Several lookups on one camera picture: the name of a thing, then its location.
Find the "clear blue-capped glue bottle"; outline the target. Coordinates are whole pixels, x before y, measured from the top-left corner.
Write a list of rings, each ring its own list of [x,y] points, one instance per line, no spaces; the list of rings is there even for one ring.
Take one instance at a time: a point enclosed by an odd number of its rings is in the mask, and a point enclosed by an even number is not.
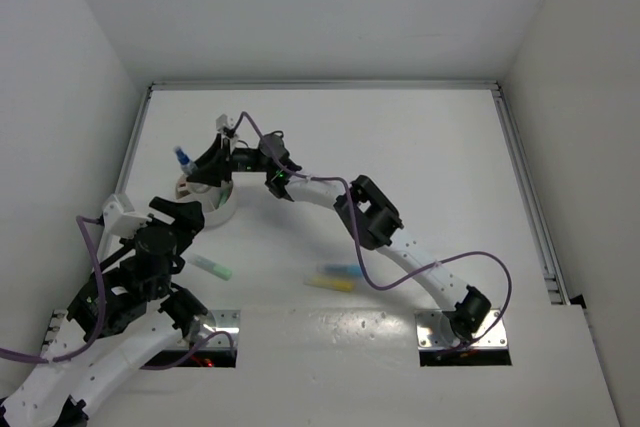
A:
[[[180,165],[181,171],[184,176],[188,178],[197,170],[197,165],[180,146],[175,146],[173,151]]]

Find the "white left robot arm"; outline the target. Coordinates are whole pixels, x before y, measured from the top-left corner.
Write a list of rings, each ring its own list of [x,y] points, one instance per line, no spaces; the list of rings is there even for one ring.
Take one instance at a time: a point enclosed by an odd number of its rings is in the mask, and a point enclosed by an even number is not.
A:
[[[103,204],[94,224],[121,247],[99,260],[84,238],[93,272],[14,393],[1,401],[4,426],[84,426],[99,405],[170,345],[197,332],[207,308],[172,278],[205,226],[199,202],[155,197],[137,212],[123,194]]]

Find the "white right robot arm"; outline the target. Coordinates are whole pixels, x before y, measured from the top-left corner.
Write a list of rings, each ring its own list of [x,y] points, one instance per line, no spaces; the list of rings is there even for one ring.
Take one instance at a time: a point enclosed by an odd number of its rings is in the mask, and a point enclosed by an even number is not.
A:
[[[229,129],[218,133],[197,160],[181,154],[179,162],[192,184],[222,188],[234,173],[263,173],[274,197],[335,211],[354,240],[357,257],[363,250],[375,251],[400,266],[435,300],[462,345],[473,342],[489,314],[490,300],[422,250],[405,230],[398,209],[367,176],[348,183],[310,175],[291,160],[282,135],[267,134],[255,148],[236,147]]]

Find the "green marker in organizer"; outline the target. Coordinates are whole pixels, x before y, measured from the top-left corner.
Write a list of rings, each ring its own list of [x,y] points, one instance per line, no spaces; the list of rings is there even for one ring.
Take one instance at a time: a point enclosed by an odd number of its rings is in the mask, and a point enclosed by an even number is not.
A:
[[[219,202],[218,202],[218,207],[222,207],[222,206],[223,206],[223,205],[228,201],[229,196],[230,196],[230,193],[231,193],[231,190],[230,190],[230,189],[223,190],[223,191],[220,193],[220,198],[219,198]]]

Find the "white round divided organizer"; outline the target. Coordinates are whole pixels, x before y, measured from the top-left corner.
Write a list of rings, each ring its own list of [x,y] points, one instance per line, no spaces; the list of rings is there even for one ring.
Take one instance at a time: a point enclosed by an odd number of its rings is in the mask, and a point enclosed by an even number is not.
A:
[[[216,188],[188,183],[184,175],[180,176],[177,182],[179,180],[184,180],[187,183],[190,194],[182,199],[176,199],[176,201],[182,203],[198,201],[202,207],[206,228],[219,227],[234,215],[237,209],[237,194],[233,182],[223,183],[220,188]],[[231,190],[229,199],[222,207],[218,207],[220,193],[226,189]]]

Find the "green highlighter marker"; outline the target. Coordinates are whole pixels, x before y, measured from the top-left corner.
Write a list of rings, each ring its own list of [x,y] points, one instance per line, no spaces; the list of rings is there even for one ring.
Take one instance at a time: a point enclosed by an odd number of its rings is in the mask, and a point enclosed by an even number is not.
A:
[[[197,254],[189,254],[187,256],[187,261],[191,265],[224,281],[229,281],[232,278],[232,271],[228,267],[206,257]]]

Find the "yellow highlighter marker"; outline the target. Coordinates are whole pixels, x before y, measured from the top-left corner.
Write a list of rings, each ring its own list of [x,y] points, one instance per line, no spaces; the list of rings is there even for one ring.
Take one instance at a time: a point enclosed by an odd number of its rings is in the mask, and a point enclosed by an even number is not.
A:
[[[355,282],[348,279],[324,275],[309,275],[303,278],[303,284],[309,287],[349,293],[355,289]]]

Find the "blue highlighter marker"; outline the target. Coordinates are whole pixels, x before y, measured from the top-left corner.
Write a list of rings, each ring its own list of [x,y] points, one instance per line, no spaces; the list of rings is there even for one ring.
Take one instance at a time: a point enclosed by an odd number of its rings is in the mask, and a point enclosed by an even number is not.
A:
[[[353,264],[324,263],[317,266],[317,272],[327,276],[361,278],[361,267]]]

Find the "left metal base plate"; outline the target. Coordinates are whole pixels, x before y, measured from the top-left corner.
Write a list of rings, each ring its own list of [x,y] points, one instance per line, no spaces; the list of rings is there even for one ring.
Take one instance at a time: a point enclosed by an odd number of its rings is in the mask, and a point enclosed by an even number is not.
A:
[[[240,312],[238,310],[211,310],[206,316],[200,316],[192,341],[200,341],[217,332],[205,346],[208,350],[229,349],[238,344],[240,333]]]

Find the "metal base plate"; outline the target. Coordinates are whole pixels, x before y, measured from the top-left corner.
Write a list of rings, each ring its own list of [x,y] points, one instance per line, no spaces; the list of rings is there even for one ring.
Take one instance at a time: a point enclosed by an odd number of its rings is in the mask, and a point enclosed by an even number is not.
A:
[[[205,346],[208,350],[229,349],[238,344],[240,333],[240,312],[238,310],[211,310],[206,316],[200,316],[192,341],[200,341],[217,332]]]
[[[497,309],[491,310],[481,323],[479,330],[473,335],[474,338],[478,338],[478,341],[471,345],[473,349],[499,350],[508,348],[508,338],[503,321],[499,320],[494,327],[491,327],[498,314]],[[449,326],[449,319],[441,310],[419,310],[415,312],[414,318],[420,351],[435,352],[453,348],[460,343]]]

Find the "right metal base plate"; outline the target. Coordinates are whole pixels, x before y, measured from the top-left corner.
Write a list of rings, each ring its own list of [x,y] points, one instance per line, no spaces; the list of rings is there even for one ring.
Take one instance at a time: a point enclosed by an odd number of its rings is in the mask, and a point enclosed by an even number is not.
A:
[[[499,320],[494,327],[491,327],[498,314],[497,309],[491,310],[481,323],[479,330],[473,335],[474,338],[478,338],[478,341],[471,345],[473,349],[499,350],[508,348],[508,338],[503,321]],[[460,343],[449,326],[449,319],[441,310],[419,310],[415,312],[414,318],[420,351],[435,352],[453,348]]]

